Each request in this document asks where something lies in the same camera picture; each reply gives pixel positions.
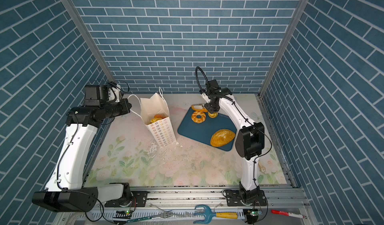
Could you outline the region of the long croissant bread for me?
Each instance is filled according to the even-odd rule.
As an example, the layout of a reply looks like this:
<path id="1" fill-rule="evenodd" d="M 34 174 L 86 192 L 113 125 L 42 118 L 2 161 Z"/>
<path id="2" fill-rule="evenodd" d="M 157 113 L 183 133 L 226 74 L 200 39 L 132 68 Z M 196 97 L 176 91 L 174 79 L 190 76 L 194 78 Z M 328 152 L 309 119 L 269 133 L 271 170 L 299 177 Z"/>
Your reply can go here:
<path id="1" fill-rule="evenodd" d="M 204 113 L 208 112 L 208 110 L 204 107 L 203 104 L 195 104 L 195 105 L 192 105 L 191 108 L 194 111 L 200 111 L 200 112 L 204 112 Z"/>

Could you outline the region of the small round muffin bread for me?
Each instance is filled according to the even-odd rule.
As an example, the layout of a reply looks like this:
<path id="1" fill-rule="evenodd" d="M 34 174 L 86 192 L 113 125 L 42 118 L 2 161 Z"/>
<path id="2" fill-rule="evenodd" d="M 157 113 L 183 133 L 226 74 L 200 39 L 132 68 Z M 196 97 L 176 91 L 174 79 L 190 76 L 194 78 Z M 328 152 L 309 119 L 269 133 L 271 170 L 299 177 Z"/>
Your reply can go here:
<path id="1" fill-rule="evenodd" d="M 208 116 L 210 118 L 216 118 L 218 116 L 218 113 L 217 112 L 215 112 L 215 113 L 208 113 Z"/>

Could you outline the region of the ring donut bread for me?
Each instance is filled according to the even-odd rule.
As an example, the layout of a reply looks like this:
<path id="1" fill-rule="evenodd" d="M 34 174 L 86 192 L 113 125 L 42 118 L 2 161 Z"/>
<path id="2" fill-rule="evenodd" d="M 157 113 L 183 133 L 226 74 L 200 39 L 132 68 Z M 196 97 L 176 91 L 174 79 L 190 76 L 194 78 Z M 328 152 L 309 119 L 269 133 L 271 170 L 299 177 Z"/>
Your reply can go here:
<path id="1" fill-rule="evenodd" d="M 201 124 L 201 123 L 205 122 L 206 114 L 205 114 L 205 112 L 202 112 L 202 111 L 195 111 L 191 115 L 191 119 L 194 123 Z"/>

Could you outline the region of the large sesame bread loaf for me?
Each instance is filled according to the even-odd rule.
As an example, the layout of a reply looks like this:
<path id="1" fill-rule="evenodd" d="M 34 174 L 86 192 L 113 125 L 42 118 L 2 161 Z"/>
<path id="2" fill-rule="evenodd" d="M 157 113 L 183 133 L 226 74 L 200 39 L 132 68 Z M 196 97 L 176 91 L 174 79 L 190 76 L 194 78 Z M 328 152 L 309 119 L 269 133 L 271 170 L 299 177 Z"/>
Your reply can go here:
<path id="1" fill-rule="evenodd" d="M 236 134 L 228 129 L 221 129 L 213 134 L 210 144 L 213 147 L 222 147 L 234 140 Z"/>

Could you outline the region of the white paper bag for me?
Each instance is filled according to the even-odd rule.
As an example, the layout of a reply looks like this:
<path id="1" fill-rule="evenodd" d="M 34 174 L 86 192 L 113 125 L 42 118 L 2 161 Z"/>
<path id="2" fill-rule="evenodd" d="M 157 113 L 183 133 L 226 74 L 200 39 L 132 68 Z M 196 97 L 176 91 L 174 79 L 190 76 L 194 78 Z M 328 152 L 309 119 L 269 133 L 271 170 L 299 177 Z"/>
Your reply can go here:
<path id="1" fill-rule="evenodd" d="M 153 135 L 157 144 L 161 147 L 176 144 L 176 136 L 173 130 L 170 110 L 164 98 L 163 90 L 159 87 L 159 91 L 155 92 L 150 98 L 139 98 L 137 95 L 129 95 L 136 97 L 140 105 L 140 113 L 137 113 L 131 107 L 131 112 L 139 116 Z"/>

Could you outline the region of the triangular toast slice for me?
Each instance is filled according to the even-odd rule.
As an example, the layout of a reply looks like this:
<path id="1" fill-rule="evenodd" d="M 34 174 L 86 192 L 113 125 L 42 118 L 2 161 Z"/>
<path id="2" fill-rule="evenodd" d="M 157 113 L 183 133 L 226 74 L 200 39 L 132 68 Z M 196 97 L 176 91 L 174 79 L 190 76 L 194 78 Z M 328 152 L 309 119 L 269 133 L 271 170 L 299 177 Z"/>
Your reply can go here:
<path id="1" fill-rule="evenodd" d="M 155 122 L 160 121 L 160 120 L 162 120 L 162 119 L 160 119 L 160 118 L 153 118 L 153 119 L 150 120 L 150 123 L 152 124 L 152 123 L 155 123 Z"/>

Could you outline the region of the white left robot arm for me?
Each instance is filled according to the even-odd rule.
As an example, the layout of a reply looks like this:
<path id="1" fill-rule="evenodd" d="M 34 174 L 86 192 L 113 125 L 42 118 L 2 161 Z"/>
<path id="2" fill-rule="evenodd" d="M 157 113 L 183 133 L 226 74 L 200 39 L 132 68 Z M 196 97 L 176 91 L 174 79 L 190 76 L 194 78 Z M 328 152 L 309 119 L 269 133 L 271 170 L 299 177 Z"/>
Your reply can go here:
<path id="1" fill-rule="evenodd" d="M 89 212 L 97 202 L 132 204 L 129 184 L 83 187 L 84 167 L 91 143 L 105 119 L 126 115 L 131 104 L 126 98 L 102 106 L 74 107 L 67 114 L 65 140 L 56 168 L 43 191 L 35 192 L 33 204 L 52 212 Z"/>

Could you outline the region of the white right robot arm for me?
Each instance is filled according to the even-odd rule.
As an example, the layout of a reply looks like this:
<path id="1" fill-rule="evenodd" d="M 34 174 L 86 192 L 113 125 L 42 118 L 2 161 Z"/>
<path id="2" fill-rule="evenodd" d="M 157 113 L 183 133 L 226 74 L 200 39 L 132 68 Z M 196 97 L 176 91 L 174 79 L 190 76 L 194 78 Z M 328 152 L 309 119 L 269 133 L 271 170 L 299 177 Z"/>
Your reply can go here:
<path id="1" fill-rule="evenodd" d="M 223 110 L 237 129 L 235 148 L 242 158 L 242 177 L 239 196 L 245 205 L 267 205 L 267 199 L 258 181 L 258 162 L 265 148 L 265 127 L 255 122 L 238 105 L 228 88 L 221 88 L 216 80 L 206 82 L 206 90 L 201 90 L 206 101 L 204 107 L 209 112 Z"/>

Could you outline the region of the dark teal tray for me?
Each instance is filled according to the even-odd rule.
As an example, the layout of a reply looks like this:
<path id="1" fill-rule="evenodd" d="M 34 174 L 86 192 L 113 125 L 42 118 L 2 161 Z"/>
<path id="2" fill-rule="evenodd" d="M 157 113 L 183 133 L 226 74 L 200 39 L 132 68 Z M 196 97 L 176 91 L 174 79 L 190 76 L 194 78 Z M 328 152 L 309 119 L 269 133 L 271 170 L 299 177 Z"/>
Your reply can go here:
<path id="1" fill-rule="evenodd" d="M 193 113 L 194 110 L 189 108 L 178 127 L 178 133 L 184 137 L 211 146 L 211 137 L 217 131 L 228 129 L 234 133 L 237 132 L 235 125 L 227 115 L 218 114 L 216 118 L 208 116 L 203 123 L 198 124 L 191 119 Z"/>

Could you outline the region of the small wooden piece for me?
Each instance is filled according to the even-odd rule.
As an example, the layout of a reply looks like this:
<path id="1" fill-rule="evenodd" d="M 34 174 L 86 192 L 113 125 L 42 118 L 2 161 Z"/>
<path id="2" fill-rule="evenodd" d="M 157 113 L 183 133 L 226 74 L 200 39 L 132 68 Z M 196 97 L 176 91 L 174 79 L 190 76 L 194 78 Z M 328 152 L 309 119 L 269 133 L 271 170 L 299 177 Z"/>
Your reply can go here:
<path id="1" fill-rule="evenodd" d="M 269 170 L 268 168 L 266 167 L 266 165 L 264 165 L 261 161 L 259 161 L 258 163 L 258 167 L 260 169 L 260 172 L 264 175 L 268 174 L 269 173 Z"/>

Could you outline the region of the teal yellow garden fork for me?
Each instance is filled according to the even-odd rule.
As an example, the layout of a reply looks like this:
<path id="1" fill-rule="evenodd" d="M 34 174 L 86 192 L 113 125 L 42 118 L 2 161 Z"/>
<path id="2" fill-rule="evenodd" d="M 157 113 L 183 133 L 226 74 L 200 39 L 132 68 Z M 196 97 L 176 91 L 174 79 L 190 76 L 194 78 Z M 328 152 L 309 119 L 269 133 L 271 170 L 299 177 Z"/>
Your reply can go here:
<path id="1" fill-rule="evenodd" d="M 238 214 L 235 212 L 213 212 L 211 208 L 207 205 L 197 205 L 195 206 L 195 216 L 203 216 L 203 220 L 196 220 L 194 224 L 209 224 L 214 217 L 223 218 L 223 219 L 237 219 Z"/>

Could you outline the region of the red white marker pen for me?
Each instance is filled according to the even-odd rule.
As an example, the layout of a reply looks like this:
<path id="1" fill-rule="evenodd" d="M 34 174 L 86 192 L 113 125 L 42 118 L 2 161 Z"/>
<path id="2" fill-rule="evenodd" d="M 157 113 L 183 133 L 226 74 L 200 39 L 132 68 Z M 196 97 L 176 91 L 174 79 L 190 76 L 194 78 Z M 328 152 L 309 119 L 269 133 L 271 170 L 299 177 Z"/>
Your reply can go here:
<path id="1" fill-rule="evenodd" d="M 297 219 L 306 219 L 307 218 L 306 216 L 304 216 L 302 214 L 295 214 L 295 213 L 291 213 L 291 212 L 284 212 L 284 211 L 277 211 L 277 210 L 271 210 L 271 213 L 276 214 L 276 215 L 293 217 L 293 218 L 297 218 Z"/>

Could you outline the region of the aluminium rail frame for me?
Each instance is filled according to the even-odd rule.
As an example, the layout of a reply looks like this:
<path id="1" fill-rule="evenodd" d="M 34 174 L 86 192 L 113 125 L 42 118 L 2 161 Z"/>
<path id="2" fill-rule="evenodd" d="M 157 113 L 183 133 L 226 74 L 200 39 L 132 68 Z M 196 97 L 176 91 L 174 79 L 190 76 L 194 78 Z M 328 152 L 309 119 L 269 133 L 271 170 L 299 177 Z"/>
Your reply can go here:
<path id="1" fill-rule="evenodd" d="M 121 207 L 118 203 L 107 202 L 96 206 L 88 213 L 59 213 L 55 225 L 201 225 L 194 224 L 203 220 L 203 216 L 195 216 L 195 206 L 207 205 L 213 212 L 235 212 L 237 219 L 214 217 L 212 225 L 240 224 L 290 224 L 315 225 L 315 215 L 310 202 L 301 188 L 290 186 L 261 186 L 267 205 L 245 205 L 241 202 L 239 188 L 236 186 L 203 186 L 203 187 L 133 187 L 132 204 Z M 302 214 L 306 219 L 297 219 L 272 214 L 271 210 Z M 127 220 L 172 212 L 167 219 L 152 219 L 127 224 Z"/>

